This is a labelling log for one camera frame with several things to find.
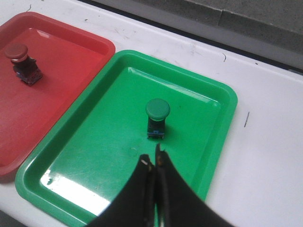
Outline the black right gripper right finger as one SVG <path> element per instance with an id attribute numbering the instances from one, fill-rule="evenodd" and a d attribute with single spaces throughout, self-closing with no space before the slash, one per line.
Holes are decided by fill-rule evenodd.
<path id="1" fill-rule="evenodd" d="M 160 227 L 233 226 L 195 194 L 159 143 L 155 148 L 155 161 L 155 198 Z"/>

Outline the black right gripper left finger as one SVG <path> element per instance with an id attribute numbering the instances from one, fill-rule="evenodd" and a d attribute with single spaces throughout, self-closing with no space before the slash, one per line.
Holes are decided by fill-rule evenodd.
<path id="1" fill-rule="evenodd" d="M 153 227 L 155 167 L 147 154 L 138 163 L 120 193 L 89 227 Z"/>

